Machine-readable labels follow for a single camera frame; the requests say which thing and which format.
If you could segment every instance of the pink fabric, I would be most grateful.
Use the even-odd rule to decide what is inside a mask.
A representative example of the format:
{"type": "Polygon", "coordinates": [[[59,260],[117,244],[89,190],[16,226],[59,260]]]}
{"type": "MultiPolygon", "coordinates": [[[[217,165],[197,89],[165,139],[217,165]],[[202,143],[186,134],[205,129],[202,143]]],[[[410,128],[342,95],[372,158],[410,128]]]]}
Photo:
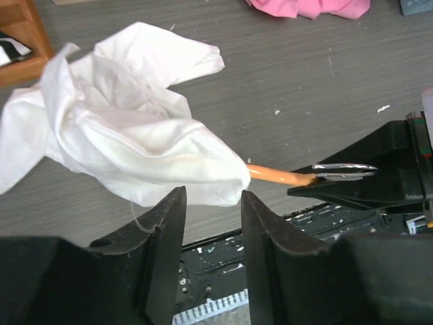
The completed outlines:
{"type": "Polygon", "coordinates": [[[358,19],[369,8],[370,0],[247,0],[255,8],[275,17],[315,19],[329,13],[348,19],[358,19]]]}

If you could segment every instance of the gray floor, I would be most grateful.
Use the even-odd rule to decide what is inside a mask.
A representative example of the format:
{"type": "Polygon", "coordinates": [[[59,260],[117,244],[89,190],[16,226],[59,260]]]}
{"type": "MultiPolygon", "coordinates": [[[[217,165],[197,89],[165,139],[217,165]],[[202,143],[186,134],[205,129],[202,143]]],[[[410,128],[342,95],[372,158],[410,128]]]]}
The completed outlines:
{"type": "MultiPolygon", "coordinates": [[[[226,69],[175,91],[242,158],[280,169],[317,162],[421,108],[421,91],[433,86],[433,13],[405,18],[397,0],[372,2],[357,21],[311,21],[272,18],[243,0],[35,1],[55,49],[71,41],[89,51],[135,21],[175,24],[219,46],[226,69]]],[[[0,103],[10,91],[0,90],[0,103]]],[[[253,181],[250,189],[277,213],[312,203],[288,198],[285,186],[253,181]]],[[[127,201],[48,159],[0,196],[0,236],[55,234],[86,245],[131,219],[127,201]]],[[[239,226],[239,207],[191,207],[185,242],[239,226]]]]}

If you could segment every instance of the wooden furniture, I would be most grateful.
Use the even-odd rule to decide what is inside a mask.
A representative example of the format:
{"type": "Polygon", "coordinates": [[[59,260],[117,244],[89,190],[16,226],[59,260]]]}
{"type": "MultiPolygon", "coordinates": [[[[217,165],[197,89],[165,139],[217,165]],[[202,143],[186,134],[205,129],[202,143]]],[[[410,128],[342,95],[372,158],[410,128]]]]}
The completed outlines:
{"type": "Polygon", "coordinates": [[[0,67],[0,87],[38,78],[53,50],[32,0],[0,0],[0,30],[33,50],[24,61],[0,67]]]}

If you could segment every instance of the white towel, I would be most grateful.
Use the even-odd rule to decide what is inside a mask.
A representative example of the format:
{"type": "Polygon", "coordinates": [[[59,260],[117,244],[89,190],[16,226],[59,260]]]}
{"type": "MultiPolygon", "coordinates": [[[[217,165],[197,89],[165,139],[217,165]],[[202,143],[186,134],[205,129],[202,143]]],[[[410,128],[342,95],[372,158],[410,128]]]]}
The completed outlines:
{"type": "Polygon", "coordinates": [[[218,47],[135,23],[78,51],[67,44],[40,83],[15,90],[0,122],[0,193],[44,156],[94,176],[143,207],[176,186],[189,204],[236,204],[250,176],[245,163],[168,86],[224,68],[218,47]]]}

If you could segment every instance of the orange stick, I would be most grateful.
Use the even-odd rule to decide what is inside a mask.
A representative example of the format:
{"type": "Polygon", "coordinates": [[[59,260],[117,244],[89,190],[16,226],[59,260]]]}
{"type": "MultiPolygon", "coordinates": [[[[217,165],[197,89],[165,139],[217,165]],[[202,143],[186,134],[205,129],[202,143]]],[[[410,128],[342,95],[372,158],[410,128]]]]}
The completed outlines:
{"type": "Polygon", "coordinates": [[[272,181],[291,186],[308,186],[316,179],[314,174],[299,174],[289,171],[279,171],[277,169],[266,168],[256,165],[247,165],[251,178],[272,181]]]}

